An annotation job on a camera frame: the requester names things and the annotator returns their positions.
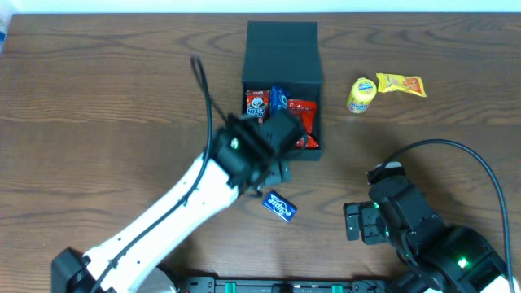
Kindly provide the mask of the red snack bag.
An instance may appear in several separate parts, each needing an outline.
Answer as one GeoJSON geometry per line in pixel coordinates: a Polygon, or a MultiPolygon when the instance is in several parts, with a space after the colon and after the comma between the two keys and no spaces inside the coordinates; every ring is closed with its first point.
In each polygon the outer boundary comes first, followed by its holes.
{"type": "Polygon", "coordinates": [[[305,135],[296,143],[296,149],[318,149],[319,143],[313,136],[313,122],[317,113],[317,103],[302,99],[289,99],[287,110],[294,116],[298,116],[304,126],[305,135]]]}

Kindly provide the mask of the dark green box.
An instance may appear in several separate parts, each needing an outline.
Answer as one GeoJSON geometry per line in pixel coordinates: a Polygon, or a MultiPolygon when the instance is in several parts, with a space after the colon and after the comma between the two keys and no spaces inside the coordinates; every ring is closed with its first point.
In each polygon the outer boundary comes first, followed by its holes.
{"type": "Polygon", "coordinates": [[[269,90],[277,85],[291,98],[313,101],[317,112],[313,138],[318,147],[293,150],[293,160],[318,161],[322,157],[322,63],[316,22],[250,21],[244,55],[243,91],[269,90]]]}

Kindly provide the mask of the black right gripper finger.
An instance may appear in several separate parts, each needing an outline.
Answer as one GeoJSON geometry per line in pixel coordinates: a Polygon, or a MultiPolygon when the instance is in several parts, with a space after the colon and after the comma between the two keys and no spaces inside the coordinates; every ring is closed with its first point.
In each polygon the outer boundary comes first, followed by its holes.
{"type": "Polygon", "coordinates": [[[346,233],[348,241],[356,241],[360,238],[359,228],[359,204],[346,203],[343,206],[346,233]]]}
{"type": "Polygon", "coordinates": [[[385,243],[387,236],[376,203],[365,202],[361,207],[361,236],[365,245],[385,243]]]}

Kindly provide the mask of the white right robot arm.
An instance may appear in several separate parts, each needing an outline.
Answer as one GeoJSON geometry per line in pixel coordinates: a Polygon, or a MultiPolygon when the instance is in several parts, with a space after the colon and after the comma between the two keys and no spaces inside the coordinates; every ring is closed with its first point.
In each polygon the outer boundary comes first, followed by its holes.
{"type": "Polygon", "coordinates": [[[422,192],[402,175],[369,190],[369,200],[346,203],[347,238],[387,243],[408,270],[386,292],[512,292],[506,263],[475,230],[446,225],[422,192]]]}

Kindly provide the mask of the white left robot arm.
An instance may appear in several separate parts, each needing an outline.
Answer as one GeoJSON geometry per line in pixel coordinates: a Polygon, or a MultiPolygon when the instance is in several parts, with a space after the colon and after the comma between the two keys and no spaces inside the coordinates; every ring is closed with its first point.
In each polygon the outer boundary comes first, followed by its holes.
{"type": "Polygon", "coordinates": [[[194,230],[246,190],[262,186],[304,134],[278,113],[259,125],[229,116],[180,181],[117,235],[85,254],[71,248],[51,263],[53,292],[138,292],[157,265],[194,230]]]}

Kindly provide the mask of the red Hello Panda box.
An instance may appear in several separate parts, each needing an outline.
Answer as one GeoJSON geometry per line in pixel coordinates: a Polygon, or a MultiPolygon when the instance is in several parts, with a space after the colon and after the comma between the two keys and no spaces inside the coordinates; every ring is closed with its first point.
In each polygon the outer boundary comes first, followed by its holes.
{"type": "Polygon", "coordinates": [[[256,119],[259,125],[269,115],[270,91],[248,90],[246,92],[246,116],[256,119]]]}

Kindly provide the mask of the blue Oreo cookie pack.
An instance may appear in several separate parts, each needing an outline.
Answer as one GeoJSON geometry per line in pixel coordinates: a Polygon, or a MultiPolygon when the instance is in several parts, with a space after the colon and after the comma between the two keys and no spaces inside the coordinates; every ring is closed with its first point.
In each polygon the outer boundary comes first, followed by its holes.
{"type": "Polygon", "coordinates": [[[270,90],[269,114],[272,116],[281,110],[286,110],[289,98],[290,94],[285,89],[274,85],[270,90]]]}

